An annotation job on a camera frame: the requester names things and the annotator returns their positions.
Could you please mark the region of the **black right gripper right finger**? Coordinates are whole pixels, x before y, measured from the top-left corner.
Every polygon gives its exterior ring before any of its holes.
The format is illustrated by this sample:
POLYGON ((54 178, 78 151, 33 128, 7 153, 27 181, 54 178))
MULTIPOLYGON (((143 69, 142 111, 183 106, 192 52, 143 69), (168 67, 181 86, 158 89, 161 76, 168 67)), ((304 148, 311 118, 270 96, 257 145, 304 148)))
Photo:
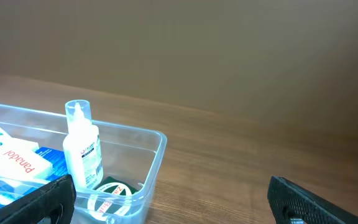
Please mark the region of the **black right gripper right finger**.
POLYGON ((278 224, 358 224, 358 216, 283 177, 271 177, 267 198, 278 224))

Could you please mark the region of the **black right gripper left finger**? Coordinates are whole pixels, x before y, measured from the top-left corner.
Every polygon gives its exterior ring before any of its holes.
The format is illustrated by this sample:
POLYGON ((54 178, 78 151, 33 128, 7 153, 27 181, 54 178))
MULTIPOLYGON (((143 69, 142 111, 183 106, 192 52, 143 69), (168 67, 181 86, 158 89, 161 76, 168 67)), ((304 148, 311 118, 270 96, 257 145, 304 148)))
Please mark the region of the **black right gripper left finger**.
POLYGON ((38 223, 44 218, 67 224, 71 222, 75 200, 72 176, 64 175, 0 208, 0 224, 38 223))

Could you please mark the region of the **white dropper bottle clear cap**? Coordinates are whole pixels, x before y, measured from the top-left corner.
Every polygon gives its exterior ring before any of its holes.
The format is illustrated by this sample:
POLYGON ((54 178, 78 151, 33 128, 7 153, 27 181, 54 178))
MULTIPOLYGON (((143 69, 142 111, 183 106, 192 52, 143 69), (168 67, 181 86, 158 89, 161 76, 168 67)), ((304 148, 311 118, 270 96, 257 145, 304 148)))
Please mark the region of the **white dropper bottle clear cap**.
POLYGON ((103 178, 103 160, 99 128, 92 123, 87 100, 71 100, 65 104, 68 134, 63 152, 68 173, 78 189, 94 189, 103 178))

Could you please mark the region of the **green balm box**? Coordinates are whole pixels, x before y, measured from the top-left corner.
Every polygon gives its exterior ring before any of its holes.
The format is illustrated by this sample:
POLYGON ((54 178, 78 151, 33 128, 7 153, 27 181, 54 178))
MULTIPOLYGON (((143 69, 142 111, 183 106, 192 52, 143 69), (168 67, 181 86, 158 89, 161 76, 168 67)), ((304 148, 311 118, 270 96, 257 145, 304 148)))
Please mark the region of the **green balm box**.
POLYGON ((98 221, 112 222, 110 215, 118 215, 120 217, 127 215, 131 208, 129 203, 119 204, 114 200, 118 196, 132 196, 138 192, 137 189, 131 185, 107 177, 95 188, 97 194, 91 194, 87 201, 88 213, 98 221))

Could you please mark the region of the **blue VapoDrops box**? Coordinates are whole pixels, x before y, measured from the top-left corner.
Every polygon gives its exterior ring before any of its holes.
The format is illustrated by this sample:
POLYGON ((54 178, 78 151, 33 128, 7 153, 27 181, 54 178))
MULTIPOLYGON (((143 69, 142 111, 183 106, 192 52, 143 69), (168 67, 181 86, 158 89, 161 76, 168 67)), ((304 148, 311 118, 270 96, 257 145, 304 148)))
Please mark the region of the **blue VapoDrops box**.
POLYGON ((35 179, 7 175, 0 172, 0 208, 35 191, 41 186, 41 182, 50 182, 68 173, 65 156, 62 151, 41 147, 37 150, 37 154, 52 163, 52 174, 46 179, 35 179))

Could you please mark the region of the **white Panadol caplets box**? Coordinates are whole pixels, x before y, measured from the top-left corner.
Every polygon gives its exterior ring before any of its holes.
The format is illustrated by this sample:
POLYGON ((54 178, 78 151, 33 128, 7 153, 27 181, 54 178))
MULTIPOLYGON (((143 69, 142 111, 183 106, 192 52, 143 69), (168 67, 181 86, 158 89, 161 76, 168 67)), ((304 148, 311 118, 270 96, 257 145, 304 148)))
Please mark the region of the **white Panadol caplets box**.
POLYGON ((53 165, 37 154, 36 142, 13 138, 0 128, 0 172, 24 178, 46 179, 53 165))

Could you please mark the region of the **clear plastic container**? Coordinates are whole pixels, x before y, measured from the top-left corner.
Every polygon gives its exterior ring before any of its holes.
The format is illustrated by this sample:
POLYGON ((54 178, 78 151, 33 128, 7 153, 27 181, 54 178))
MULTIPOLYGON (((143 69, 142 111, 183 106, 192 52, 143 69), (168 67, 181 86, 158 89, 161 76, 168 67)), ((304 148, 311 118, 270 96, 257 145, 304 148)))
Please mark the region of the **clear plastic container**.
MULTIPOLYGON (((118 196, 114 200, 119 204, 131 205, 127 215, 110 215, 112 222, 102 222, 88 213, 86 205, 91 194, 98 193, 95 191, 96 187, 75 188, 75 210, 70 223, 142 224, 154 193, 167 143, 166 136, 158 131, 93 119, 92 123, 99 128, 102 180, 110 176, 131 185, 138 192, 132 196, 118 196)), ((63 140, 68 134, 66 112, 56 114, 1 104, 0 128, 13 138, 36 142, 40 148, 47 147, 62 152, 63 140)))

